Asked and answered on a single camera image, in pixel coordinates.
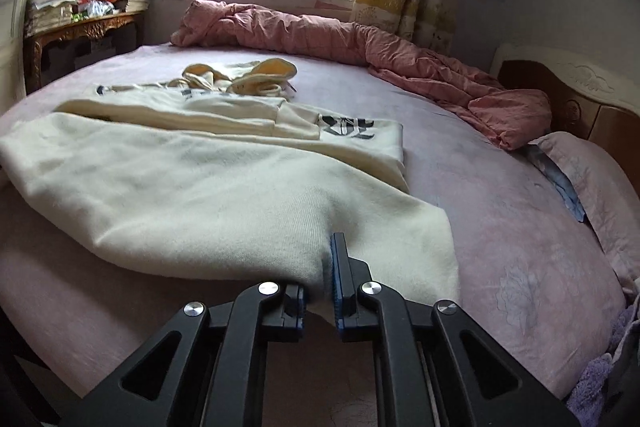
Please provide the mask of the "cream printed hoodie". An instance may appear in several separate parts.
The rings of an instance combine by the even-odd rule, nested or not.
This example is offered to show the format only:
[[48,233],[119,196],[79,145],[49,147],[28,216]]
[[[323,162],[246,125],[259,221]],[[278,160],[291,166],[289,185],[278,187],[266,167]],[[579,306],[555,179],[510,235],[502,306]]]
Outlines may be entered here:
[[24,201],[98,265],[181,280],[346,279],[430,305],[460,293],[446,212],[412,197],[397,121],[283,98],[97,87],[1,131]]

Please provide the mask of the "pink floral pillow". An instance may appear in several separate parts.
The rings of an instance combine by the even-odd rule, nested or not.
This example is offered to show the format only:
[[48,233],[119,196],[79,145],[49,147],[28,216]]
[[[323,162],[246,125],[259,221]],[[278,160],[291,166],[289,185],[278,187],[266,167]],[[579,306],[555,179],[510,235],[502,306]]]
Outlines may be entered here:
[[639,196],[600,146],[567,132],[532,142],[567,177],[606,259],[630,295],[639,292]]

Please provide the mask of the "white wooden headboard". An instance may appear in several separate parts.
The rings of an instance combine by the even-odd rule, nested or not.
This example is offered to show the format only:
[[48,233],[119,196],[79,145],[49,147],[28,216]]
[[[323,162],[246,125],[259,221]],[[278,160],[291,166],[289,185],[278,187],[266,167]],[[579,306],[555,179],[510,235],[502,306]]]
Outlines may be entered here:
[[639,87],[587,57],[503,43],[490,73],[508,89],[538,89],[550,100],[551,129],[599,145],[639,187]]

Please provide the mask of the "white plastic bag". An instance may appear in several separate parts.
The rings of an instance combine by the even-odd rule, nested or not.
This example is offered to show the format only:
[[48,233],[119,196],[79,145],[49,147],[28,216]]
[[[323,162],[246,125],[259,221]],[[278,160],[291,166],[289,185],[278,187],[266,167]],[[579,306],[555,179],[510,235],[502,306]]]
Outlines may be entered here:
[[78,6],[79,13],[87,18],[100,18],[114,13],[114,4],[106,0],[90,0]]

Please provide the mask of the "stack of books on table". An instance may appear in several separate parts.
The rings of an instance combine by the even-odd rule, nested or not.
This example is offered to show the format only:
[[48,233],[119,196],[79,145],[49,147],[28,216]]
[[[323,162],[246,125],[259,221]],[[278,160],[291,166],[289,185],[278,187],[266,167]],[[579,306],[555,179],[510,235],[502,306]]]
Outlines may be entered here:
[[114,8],[122,13],[137,13],[149,9],[149,0],[117,0]]

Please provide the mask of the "pink bed sheet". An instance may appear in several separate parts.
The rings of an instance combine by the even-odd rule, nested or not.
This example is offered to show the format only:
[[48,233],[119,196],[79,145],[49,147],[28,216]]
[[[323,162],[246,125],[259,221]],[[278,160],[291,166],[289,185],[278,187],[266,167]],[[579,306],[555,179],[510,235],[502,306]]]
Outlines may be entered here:
[[[410,192],[446,211],[463,309],[557,395],[602,355],[626,299],[593,231],[527,160],[456,115],[370,75],[296,57],[298,103],[401,123]],[[80,397],[185,303],[224,303],[236,284],[148,277],[88,253],[12,187],[1,192],[1,306],[49,367],[46,392]],[[372,426],[371,349],[309,315],[299,343],[268,352],[268,426]]]

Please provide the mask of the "pink quilted duvet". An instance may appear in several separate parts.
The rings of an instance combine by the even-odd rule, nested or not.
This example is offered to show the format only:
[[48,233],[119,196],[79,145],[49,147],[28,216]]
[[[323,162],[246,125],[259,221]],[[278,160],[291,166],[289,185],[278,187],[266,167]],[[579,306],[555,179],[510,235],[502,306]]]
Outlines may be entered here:
[[487,72],[374,26],[254,4],[194,0],[170,42],[182,48],[242,46],[365,67],[454,113],[503,150],[517,150],[551,126],[544,92],[508,90]]

